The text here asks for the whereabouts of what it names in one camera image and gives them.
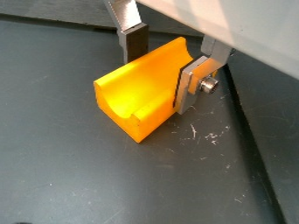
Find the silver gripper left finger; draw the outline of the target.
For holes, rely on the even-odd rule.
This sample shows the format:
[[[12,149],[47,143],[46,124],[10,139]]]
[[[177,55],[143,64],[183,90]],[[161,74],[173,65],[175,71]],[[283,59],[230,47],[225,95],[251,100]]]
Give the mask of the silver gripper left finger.
[[[125,63],[149,53],[149,25],[142,21],[137,0],[104,0],[108,14],[116,26]]]

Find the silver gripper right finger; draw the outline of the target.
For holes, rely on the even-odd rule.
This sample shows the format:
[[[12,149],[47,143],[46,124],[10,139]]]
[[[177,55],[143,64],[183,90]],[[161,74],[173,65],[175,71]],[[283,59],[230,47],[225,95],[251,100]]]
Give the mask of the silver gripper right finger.
[[[213,94],[219,81],[215,73],[227,64],[233,48],[210,36],[203,37],[201,56],[182,69],[175,89],[173,107],[179,114],[197,102],[201,92]]]

